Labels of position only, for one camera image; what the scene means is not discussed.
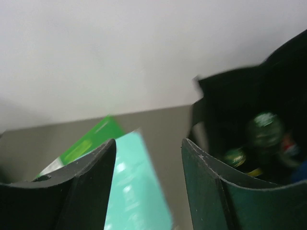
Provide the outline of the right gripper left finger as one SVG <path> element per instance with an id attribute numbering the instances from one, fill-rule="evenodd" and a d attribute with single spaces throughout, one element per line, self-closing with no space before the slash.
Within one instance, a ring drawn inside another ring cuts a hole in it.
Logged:
<path id="1" fill-rule="evenodd" d="M 2 230 L 102 230 L 116 159 L 110 139 L 37 179 L 0 185 Z"/>

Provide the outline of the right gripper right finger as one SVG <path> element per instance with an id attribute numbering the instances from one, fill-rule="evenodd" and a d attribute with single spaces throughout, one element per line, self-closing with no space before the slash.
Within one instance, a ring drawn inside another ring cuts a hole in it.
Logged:
<path id="1" fill-rule="evenodd" d="M 306 181 L 282 186 L 250 177 L 189 139 L 181 155 L 194 229 L 306 229 Z"/>

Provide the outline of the clear water bottle blue cap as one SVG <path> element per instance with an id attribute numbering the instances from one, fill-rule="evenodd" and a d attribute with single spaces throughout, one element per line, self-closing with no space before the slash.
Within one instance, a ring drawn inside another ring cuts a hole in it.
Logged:
<path id="1" fill-rule="evenodd" d="M 305 160 L 290 176 L 290 184 L 307 179 L 307 160 Z"/>

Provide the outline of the black canvas bag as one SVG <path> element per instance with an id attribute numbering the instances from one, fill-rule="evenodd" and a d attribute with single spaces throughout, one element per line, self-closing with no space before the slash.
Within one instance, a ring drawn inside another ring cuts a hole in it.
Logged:
<path id="1" fill-rule="evenodd" d="M 221 72 L 197 80 L 202 98 L 192 107 L 192 124 L 201 124 L 208 153 L 223 161 L 230 149 L 243 148 L 259 164 L 258 178 L 287 184 L 297 168 L 279 158 L 281 142 L 267 148 L 253 147 L 247 123 L 261 112 L 277 114 L 307 160 L 307 34 L 293 37 L 262 63 Z"/>

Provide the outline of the teal folding board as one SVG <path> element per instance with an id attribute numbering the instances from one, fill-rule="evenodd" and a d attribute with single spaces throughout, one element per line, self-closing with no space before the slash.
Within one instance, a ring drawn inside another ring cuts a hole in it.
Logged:
<path id="1" fill-rule="evenodd" d="M 139 131 L 116 139 L 106 230 L 170 230 L 173 218 Z"/>

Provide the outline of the green plastic board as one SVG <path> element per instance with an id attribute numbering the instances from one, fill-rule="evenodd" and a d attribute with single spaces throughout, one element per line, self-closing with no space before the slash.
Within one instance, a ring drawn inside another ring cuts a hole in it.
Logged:
<path id="1" fill-rule="evenodd" d="M 53 175 L 60 179 L 70 178 L 75 172 L 70 173 L 69 169 L 66 168 L 67 165 L 97 149 L 107 140 L 118 139 L 123 135 L 125 135 L 125 132 L 119 123 L 112 116 L 106 116 L 44 168 L 33 181 L 39 182 L 43 178 L 50 179 Z"/>

